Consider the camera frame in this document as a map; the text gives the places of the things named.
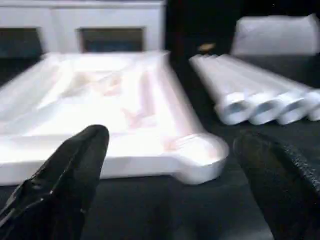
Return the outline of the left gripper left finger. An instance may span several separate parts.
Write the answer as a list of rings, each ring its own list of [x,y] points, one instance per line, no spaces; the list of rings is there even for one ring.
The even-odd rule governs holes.
[[[96,195],[110,142],[91,125],[67,139],[0,212],[3,240],[79,240]]]

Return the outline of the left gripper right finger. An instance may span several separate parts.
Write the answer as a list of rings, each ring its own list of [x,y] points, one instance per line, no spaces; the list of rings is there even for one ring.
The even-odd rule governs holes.
[[[233,152],[274,239],[320,238],[320,172],[295,147],[245,132]]]

